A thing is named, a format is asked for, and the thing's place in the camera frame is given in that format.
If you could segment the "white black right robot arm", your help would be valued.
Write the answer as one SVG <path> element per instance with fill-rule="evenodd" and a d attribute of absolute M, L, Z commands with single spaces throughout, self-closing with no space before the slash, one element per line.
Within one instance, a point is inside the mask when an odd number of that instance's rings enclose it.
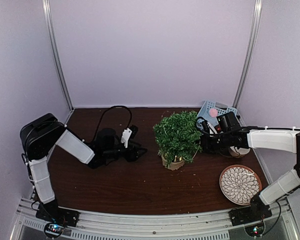
<path fill-rule="evenodd" d="M 274 157 L 277 165 L 285 163 L 282 157 L 294 160 L 285 168 L 285 173 L 252 197 L 246 210 L 249 220 L 258 220 L 272 203 L 300 189 L 300 128 L 242 126 L 233 112 L 219 115 L 216 120 L 220 130 L 203 116 L 196 118 L 195 127 L 201 133 L 205 152 L 234 147 L 265 154 L 266 158 Z"/>

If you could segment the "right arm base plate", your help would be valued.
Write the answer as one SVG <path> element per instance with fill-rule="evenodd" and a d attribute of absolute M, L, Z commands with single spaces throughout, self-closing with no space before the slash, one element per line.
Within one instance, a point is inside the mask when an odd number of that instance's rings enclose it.
<path fill-rule="evenodd" d="M 272 211 L 269 207 L 262 209 L 261 212 L 255 212 L 251 206 L 234 208 L 228 212 L 232 226 L 246 225 L 271 217 Z"/>

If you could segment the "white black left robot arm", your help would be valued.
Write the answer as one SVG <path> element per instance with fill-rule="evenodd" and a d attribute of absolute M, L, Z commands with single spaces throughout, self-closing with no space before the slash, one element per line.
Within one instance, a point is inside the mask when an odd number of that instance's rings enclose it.
<path fill-rule="evenodd" d="M 135 162 L 147 149 L 133 141 L 138 127 L 128 125 L 121 135 L 113 128 L 97 129 L 91 142 L 79 138 L 66 124 L 47 113 L 20 130 L 22 160 L 27 167 L 29 181 L 34 187 L 42 213 L 51 222 L 62 218 L 52 187 L 48 161 L 56 147 L 61 148 L 91 169 L 106 166 L 120 158 Z"/>

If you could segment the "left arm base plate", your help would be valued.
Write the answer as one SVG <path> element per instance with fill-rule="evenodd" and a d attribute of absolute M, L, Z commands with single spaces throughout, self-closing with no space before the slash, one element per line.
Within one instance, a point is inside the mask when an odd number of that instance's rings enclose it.
<path fill-rule="evenodd" d="M 79 215 L 79 212 L 75 210 L 40 205 L 35 217 L 47 222 L 57 223 L 64 227 L 76 227 Z"/>

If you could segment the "small green christmas tree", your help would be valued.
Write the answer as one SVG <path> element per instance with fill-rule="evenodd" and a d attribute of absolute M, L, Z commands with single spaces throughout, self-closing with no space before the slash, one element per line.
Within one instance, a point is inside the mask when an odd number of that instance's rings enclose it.
<path fill-rule="evenodd" d="M 196 155 L 202 152 L 202 134 L 196 128 L 196 121 L 197 112 L 194 110 L 162 115 L 160 122 L 153 126 L 158 155 L 171 154 L 183 157 L 185 164 L 192 163 Z"/>

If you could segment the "burlap tree pot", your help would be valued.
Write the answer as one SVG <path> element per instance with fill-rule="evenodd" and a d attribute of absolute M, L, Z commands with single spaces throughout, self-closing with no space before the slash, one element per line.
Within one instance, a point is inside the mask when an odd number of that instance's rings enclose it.
<path fill-rule="evenodd" d="M 172 156 L 169 153 L 162 153 L 161 155 L 162 165 L 171 171 L 180 169 L 185 165 L 185 160 L 181 156 Z"/>

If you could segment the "pink pompom ornament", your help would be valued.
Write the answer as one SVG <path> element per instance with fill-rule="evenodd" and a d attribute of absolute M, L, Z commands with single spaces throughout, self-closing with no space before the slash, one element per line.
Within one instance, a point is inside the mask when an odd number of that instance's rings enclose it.
<path fill-rule="evenodd" d="M 218 116 L 218 110 L 216 108 L 210 108 L 208 113 L 212 118 L 216 118 Z"/>

